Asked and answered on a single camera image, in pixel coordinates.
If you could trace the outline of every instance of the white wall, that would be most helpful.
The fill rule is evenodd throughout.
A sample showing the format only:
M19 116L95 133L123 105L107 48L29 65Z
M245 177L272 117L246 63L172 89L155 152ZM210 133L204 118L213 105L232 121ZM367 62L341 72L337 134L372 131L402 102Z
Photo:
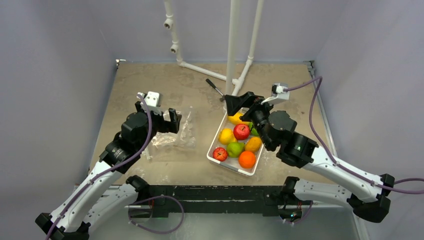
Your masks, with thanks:
M249 53L257 0L242 0L237 59ZM347 0L266 0L256 61L313 60ZM89 0L117 59L175 61L162 0ZM172 0L182 55L187 61L226 61L230 0Z
M34 223L86 174L114 59L85 0L0 1L0 234Z
M316 58L339 156L397 179L423 177L423 12L420 0L350 0ZM424 196L389 198L386 219L367 224L370 238L422 239Z

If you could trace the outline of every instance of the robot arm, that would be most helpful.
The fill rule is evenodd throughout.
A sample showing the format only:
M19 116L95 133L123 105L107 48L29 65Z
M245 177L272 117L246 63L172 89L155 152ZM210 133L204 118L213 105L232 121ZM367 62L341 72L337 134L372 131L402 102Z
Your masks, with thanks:
M353 212L370 222L379 223L387 215L390 191L377 185L393 187L395 179L388 175L375 175L363 171L335 156L331 158L325 149L315 141L295 131L297 123L286 111L273 111L274 104L288 100L289 93L284 85L276 83L272 87L272 97L247 92L242 96L225 95L227 113L233 116L241 108L248 108L240 117L252 122L268 151L276 151L277 158L287 165L303 168L320 174L338 185L309 183L297 177L288 177L283 192L295 200L315 200L353 208ZM373 184L346 172L338 165L370 179Z
M133 203L137 196L134 198L131 194L130 196L125 194L122 195L122 197L125 196L125 200L123 200L120 196L121 193L117 193L115 197L103 200L102 204L96 204L102 194L140 159L139 155L133 156L141 149L144 142L150 142L158 132L178 133L182 116L177 114L175 109L170 108L170 121L164 120L163 113L159 109L161 102L159 93L150 91L148 94L144 94L139 92L138 95L144 98L151 112L150 139L147 139L149 128L147 113L143 109L144 105L138 101L135 103L137 112L131 113L126 118L121 126L121 131L106 146L104 152L100 155L100 160L77 190L52 213L42 213L37 217L36 223L46 234L56 223L53 231L50 231L53 233L52 239L67 239L67 237L73 239L71 237L76 234L79 234L78 239L85 239L83 235L87 234L90 225L94 222L102 222L111 214L108 210L121 204ZM133 158L133 160L107 172L110 168L130 158Z
M134 203L139 197L139 192L142 191L146 184L139 176L130 176L126 183L119 186L117 190L104 198L100 198L84 217L83 222L90 224L88 234L91 235L100 225L124 206Z

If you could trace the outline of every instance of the plastic bag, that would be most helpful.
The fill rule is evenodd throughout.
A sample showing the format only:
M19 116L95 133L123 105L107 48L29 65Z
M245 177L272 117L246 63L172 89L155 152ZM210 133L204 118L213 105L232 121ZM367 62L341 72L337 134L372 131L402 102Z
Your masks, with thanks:
M179 124L179 131L175 133L160 133L151 140L151 146L154 149L161 149L165 147L182 147L185 149L194 149L196 147L195 137L195 124L194 124L194 110L190 106L187 109L176 111L177 114L181 114L181 122ZM163 118L166 121L170 120L170 113L165 111Z

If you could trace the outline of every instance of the white plastic basket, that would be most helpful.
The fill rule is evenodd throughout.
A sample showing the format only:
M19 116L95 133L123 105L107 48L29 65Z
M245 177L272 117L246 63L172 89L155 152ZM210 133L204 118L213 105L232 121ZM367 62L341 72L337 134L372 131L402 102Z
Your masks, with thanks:
M219 147L222 147L222 148L225 148L225 149L227 148L226 145L223 145L218 141L218 136L219 136L220 132L225 128L232 130L232 129L234 129L234 127L235 126L230 121L228 121L227 114L225 114L224 117L222 118L221 124L219 125L218 131L216 131L216 134L215 134L215 137L213 138L212 144L209 147L209 151L207 151L206 157L211 162L219 164L220 166L223 166L227 169L241 173L241 174L246 175L246 176L252 176L253 174L255 174L256 167L258 166L259 160L261 159L262 150L264 149L263 144L260 147L259 151L257 151L255 153L256 163L254 164L254 166L252 168L243 168L239 164L239 159L235 158L235 157L228 157L225 161L218 161L213 157L213 153L214 153L214 150L216 148L219 148ZM250 138L251 138L251 136L246 140L238 141L238 142L239 143L247 143Z

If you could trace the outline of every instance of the table surface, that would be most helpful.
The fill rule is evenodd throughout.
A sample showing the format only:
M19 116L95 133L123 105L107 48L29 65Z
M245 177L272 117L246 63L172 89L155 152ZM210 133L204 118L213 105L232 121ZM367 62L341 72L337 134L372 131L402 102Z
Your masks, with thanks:
M197 66L225 74L225 64L197 64ZM244 64L237 64L235 77L240 76ZM202 73L177 66L175 63L145 64L122 63L115 81L100 127L90 169L99 159L105 146L121 130L126 117L136 111L134 103L137 92L154 91L163 94L163 110L174 108L187 110L192 107L193 131L196 138L194 149L179 146L151 150L151 159L143 154L115 184L121 185L129 176L139 175L151 185L282 185L288 176L297 176L313 182L331 183L316 173L288 166L275 156L275 152L263 151L256 173L245 176L225 167L211 163L206 154L224 116L224 104L220 95L205 79L225 91L225 82ZM273 83L287 83L294 87L311 79L304 64L256 64L247 73L239 95L247 91L269 97ZM285 110L297 121L296 131L317 141L309 126L309 108L314 87L310 84L290 92L290 100L274 107ZM317 102L312 113L313 125L325 140L326 129Z
M157 231L173 229L181 213L167 218L135 218ZM170 234L154 234L128 224L123 208L90 235L90 240L360 240L352 211L347 208L312 208L307 218L292 227L279 217L261 214L186 213L181 227Z

